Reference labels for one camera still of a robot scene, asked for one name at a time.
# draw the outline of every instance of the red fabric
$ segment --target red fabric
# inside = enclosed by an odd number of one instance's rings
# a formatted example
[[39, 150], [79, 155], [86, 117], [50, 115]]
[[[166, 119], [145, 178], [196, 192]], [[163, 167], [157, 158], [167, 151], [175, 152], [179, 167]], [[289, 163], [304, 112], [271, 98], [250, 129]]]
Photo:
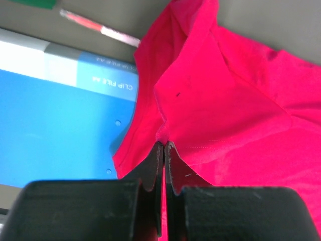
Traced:
[[219, 27], [217, 10], [173, 0], [142, 40], [119, 177], [170, 140], [213, 185], [295, 189], [321, 233], [321, 67]]

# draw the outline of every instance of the gray surface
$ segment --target gray surface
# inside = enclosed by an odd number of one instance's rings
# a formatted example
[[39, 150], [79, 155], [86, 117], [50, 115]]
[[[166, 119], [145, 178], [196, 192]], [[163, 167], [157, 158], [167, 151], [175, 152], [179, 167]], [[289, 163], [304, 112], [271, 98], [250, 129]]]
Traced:
[[[141, 38], [169, 0], [65, 0], [67, 10]], [[321, 64], [321, 1], [222, 0], [219, 23], [228, 29]], [[61, 18], [57, 10], [0, 0], [0, 27], [101, 55], [133, 62], [135, 49]], [[9, 208], [18, 188], [0, 185], [0, 207]]]

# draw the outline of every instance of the green object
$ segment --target green object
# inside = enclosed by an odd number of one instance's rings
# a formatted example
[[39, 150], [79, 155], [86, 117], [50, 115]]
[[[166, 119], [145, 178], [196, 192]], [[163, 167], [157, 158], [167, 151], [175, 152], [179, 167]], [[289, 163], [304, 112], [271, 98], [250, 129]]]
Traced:
[[12, 2], [25, 4], [42, 9], [53, 9], [57, 3], [57, 0], [10, 0]]

